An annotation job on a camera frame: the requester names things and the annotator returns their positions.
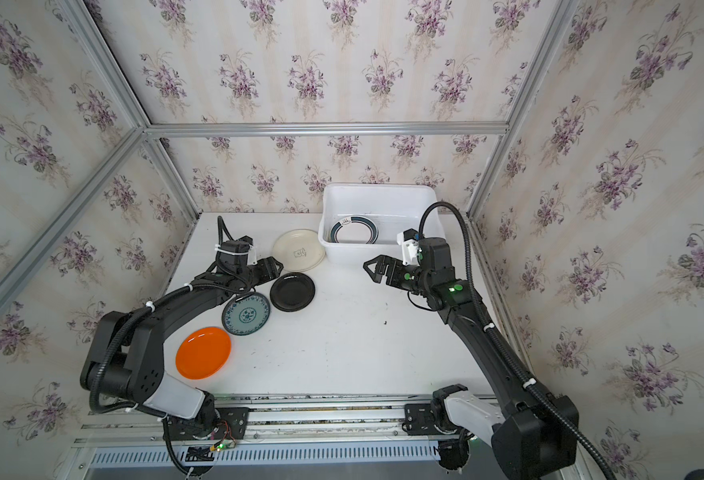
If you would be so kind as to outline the black plate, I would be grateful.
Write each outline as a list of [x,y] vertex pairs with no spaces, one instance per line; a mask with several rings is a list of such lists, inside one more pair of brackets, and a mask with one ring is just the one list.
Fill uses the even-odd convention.
[[283,312],[297,312],[309,306],[315,298],[316,286],[311,277],[294,272],[278,278],[270,289],[272,306]]

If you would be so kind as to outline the white plate green red rim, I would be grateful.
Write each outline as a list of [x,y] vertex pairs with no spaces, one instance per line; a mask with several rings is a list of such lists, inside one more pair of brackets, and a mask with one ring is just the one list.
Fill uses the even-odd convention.
[[330,243],[375,244],[379,229],[373,220],[364,216],[347,216],[337,221],[329,232]]

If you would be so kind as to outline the cream plate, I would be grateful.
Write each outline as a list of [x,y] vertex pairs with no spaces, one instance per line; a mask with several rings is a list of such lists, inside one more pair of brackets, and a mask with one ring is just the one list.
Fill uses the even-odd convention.
[[272,256],[287,272],[307,272],[320,265],[326,257],[318,233],[295,229],[282,234],[273,244]]

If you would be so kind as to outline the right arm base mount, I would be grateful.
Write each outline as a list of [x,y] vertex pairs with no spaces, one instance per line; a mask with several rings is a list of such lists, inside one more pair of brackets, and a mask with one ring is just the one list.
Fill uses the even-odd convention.
[[461,471],[470,459],[470,441],[489,444],[500,410],[473,395],[466,386],[455,384],[436,390],[429,403],[406,404],[402,430],[409,436],[456,435],[440,440],[439,465],[447,471]]

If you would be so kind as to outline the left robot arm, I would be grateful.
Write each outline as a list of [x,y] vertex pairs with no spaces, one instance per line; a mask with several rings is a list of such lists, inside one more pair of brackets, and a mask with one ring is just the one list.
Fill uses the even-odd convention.
[[112,311],[100,319],[80,376],[92,413],[137,410],[208,430],[217,424],[215,397],[166,371],[166,340],[197,316],[254,296],[257,286],[284,270],[272,256],[251,262],[253,239],[234,238],[223,217],[217,229],[215,258],[203,273],[131,312]]

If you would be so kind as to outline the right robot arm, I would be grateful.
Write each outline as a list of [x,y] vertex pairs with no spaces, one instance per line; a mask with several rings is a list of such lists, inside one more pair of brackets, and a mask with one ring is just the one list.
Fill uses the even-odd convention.
[[[457,276],[448,242],[425,233],[430,214],[450,211],[464,242],[467,277]],[[585,450],[607,479],[615,478],[599,449],[579,430],[579,412],[567,396],[556,397],[524,365],[491,318],[473,284],[469,228],[451,203],[428,206],[417,229],[406,230],[401,258],[379,255],[363,269],[375,283],[415,294],[427,302],[458,336],[480,367],[498,402],[492,406],[462,385],[434,392],[431,411],[438,430],[457,434],[450,442],[447,469],[459,469],[469,459],[469,443],[489,445],[509,479],[538,479],[571,466]]]

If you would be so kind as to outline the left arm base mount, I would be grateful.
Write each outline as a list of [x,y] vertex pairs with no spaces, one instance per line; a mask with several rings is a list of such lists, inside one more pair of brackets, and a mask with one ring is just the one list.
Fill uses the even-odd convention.
[[[208,413],[201,411],[195,419],[162,418],[162,438],[173,466],[185,479],[201,479],[213,468],[202,462],[212,462],[216,452],[234,448],[245,437],[250,412],[247,407],[214,408]],[[183,440],[208,441],[209,445],[190,447],[187,454],[180,455],[173,442]]]

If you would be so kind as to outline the teal patterned plate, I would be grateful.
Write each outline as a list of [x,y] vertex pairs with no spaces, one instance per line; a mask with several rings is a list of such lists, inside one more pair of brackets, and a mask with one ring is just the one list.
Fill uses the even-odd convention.
[[253,293],[228,302],[222,313],[222,326],[231,335],[248,336],[262,329],[271,315],[269,299]]

